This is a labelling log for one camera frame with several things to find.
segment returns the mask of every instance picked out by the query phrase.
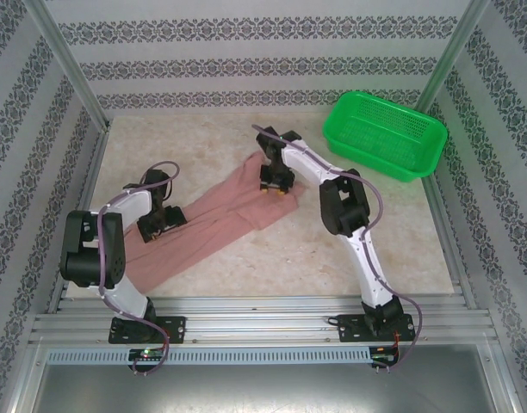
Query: beige tiled floor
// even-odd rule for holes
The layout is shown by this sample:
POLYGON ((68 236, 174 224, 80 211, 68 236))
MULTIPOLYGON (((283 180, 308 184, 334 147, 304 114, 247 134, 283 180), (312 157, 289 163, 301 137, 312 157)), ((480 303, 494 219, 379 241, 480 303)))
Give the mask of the beige tiled floor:
MULTIPOLYGON (((356 167, 381 191, 384 218, 373 230, 377 254, 388 280, 403 293, 452 293, 431 213, 419 180, 395 181, 331 154, 321 134, 325 114, 217 114, 125 116, 115 118, 102 161, 93 207, 137 182, 157 161, 182 167, 170 203, 185 206, 222 181, 258 150, 252 123, 279 133, 294 129, 329 162, 356 167)), ((376 201, 367 191, 371 213, 376 201)), ((264 231, 255 231, 150 295, 281 296, 344 295, 360 292, 344 246, 320 221, 319 190, 308 187, 300 208, 264 231)), ((70 285, 69 297, 90 296, 70 285)))

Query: green basket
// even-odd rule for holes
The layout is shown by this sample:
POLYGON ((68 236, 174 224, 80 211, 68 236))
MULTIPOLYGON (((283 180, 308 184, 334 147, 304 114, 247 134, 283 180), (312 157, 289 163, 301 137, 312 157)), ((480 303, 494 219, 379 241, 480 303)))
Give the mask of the green basket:
POLYGON ((332 152, 403 182, 431 174, 447 140, 439 120, 363 92, 340 97, 323 134, 332 152))

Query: patterned wallpaper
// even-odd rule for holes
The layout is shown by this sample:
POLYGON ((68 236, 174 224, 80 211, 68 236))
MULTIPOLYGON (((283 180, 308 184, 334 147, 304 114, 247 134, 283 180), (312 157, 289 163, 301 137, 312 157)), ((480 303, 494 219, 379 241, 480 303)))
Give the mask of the patterned wallpaper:
POLYGON ((431 108, 436 179, 474 296, 527 411, 527 1, 492 2, 431 108))
POLYGON ((0 408, 44 312, 99 131, 20 1, 0 0, 0 408))
POLYGON ((468 0, 51 0, 110 117, 327 110, 347 90, 412 106, 468 0))

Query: pink cloth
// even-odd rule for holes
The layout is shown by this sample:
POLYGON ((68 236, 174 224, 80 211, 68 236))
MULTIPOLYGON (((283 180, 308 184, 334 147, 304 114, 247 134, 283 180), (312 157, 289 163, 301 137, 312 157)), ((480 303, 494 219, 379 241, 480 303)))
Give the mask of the pink cloth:
POLYGON ((183 209, 188 223, 144 243, 135 226, 125 236, 126 274, 148 293, 252 230, 262 230, 298 207, 298 182, 285 195, 259 190, 262 152, 252 154, 225 181, 183 209))

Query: vent grille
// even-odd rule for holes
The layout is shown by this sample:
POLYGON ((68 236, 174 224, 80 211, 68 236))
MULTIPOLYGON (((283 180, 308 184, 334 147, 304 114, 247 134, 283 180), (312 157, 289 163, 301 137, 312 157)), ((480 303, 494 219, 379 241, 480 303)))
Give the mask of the vent grille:
MULTIPOLYGON (((66 348, 51 350, 48 365, 107 366, 128 363, 129 350, 66 348)), ((274 365, 274 364, 350 364, 370 363, 368 347, 342 348, 172 348, 167 365, 274 365)), ((140 361, 139 365, 156 364, 140 361)))

